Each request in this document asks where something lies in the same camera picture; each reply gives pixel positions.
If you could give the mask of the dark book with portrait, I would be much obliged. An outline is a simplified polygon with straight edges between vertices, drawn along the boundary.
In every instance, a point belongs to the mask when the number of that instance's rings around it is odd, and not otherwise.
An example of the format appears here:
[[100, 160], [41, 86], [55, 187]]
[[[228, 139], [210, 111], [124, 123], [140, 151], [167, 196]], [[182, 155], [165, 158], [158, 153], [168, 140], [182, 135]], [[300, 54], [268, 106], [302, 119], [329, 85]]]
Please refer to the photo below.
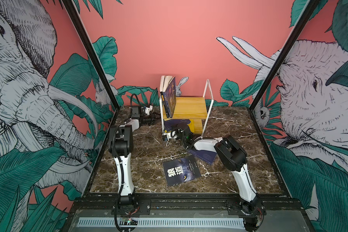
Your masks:
[[174, 112], [175, 112], [176, 102], [177, 102], [176, 101], [176, 79], [175, 79], [175, 77], [172, 79], [170, 87], [171, 87], [171, 93], [169, 95], [170, 96], [170, 108], [172, 110], [172, 117], [173, 117], [174, 116]]

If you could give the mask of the yellow book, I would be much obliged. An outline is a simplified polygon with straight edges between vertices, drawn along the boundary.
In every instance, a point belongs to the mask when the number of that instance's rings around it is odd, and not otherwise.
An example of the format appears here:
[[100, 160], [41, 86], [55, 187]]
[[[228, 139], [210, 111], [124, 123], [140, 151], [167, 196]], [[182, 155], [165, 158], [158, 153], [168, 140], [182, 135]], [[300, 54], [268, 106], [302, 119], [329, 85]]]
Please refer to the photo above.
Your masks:
[[196, 133], [195, 122], [194, 122], [193, 119], [190, 120], [190, 124], [189, 124], [188, 126], [189, 126], [190, 131], [191, 131], [192, 133]]

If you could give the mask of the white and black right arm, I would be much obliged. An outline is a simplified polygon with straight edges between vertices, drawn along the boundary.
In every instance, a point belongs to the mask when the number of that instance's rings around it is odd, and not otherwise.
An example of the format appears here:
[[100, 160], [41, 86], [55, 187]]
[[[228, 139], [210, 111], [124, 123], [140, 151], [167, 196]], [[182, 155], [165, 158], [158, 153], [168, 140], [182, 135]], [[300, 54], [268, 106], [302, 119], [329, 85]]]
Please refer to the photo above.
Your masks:
[[248, 204], [257, 199], [257, 191], [248, 173], [247, 153], [231, 135], [218, 138], [196, 136], [187, 124], [180, 123], [170, 129], [170, 137], [181, 140], [186, 150], [215, 152], [223, 166], [233, 174], [240, 198]]

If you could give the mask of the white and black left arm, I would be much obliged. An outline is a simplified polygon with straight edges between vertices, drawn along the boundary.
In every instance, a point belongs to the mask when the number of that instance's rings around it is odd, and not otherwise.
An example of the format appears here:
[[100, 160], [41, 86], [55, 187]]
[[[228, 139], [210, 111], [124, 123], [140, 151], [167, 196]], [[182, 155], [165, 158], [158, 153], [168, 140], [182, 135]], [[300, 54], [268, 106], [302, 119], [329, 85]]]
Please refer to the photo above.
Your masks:
[[121, 206], [138, 206], [131, 175], [131, 154], [133, 152], [133, 132], [143, 125], [152, 125], [159, 115], [153, 106], [130, 107], [129, 118], [121, 124], [113, 125], [109, 131], [108, 150], [114, 157], [118, 173], [117, 203]]

